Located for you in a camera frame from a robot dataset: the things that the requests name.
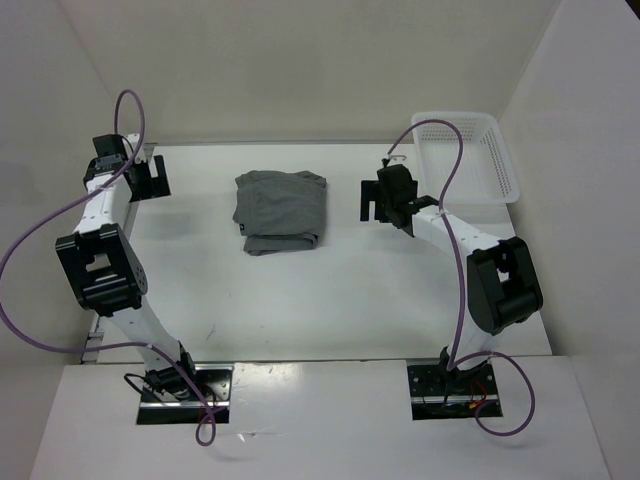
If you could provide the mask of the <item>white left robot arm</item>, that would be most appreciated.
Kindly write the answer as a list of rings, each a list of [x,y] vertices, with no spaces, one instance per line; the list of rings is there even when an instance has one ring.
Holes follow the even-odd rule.
[[[146,273],[124,232],[133,203],[170,194],[164,159],[153,158],[153,176],[138,134],[102,135],[93,144],[96,157],[83,183],[94,196],[73,233],[56,240],[56,253],[79,305],[110,320],[138,344],[150,390],[191,400],[200,376],[151,308]]]

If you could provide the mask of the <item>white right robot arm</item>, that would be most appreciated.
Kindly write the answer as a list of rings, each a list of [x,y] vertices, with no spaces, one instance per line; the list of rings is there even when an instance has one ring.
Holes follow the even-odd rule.
[[[403,165],[386,166],[360,187],[360,219],[390,223],[456,262],[462,317],[439,357],[438,378],[447,393],[460,393],[495,351],[502,332],[543,306],[529,248],[518,236],[483,232],[418,195],[418,182]]]

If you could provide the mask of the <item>grey shorts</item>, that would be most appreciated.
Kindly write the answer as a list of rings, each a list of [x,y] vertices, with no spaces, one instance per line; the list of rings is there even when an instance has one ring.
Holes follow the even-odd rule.
[[[238,176],[233,221],[244,252],[265,256],[317,248],[327,223],[328,184],[310,171],[252,170]]]

